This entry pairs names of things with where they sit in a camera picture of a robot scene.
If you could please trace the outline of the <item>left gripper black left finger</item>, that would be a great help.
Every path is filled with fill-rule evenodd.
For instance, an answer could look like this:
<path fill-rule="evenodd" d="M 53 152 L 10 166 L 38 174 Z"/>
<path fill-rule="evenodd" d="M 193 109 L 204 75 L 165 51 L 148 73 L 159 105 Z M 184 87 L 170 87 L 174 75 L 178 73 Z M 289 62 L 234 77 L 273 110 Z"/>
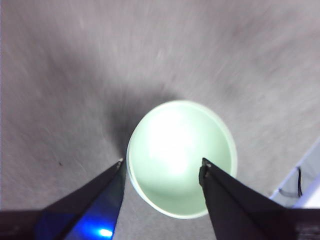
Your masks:
<path fill-rule="evenodd" d="M 2 240 L 110 240 L 124 199 L 121 159 L 84 186 L 43 209 L 2 210 Z"/>

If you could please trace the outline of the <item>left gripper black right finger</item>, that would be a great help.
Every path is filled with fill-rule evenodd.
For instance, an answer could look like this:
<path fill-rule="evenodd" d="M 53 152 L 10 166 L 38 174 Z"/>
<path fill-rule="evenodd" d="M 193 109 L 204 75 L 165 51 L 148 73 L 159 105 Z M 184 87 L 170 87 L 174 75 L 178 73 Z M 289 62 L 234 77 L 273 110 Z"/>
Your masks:
<path fill-rule="evenodd" d="M 256 192 L 206 158 L 199 184 L 218 240 L 318 240 L 319 209 L 288 208 Z"/>

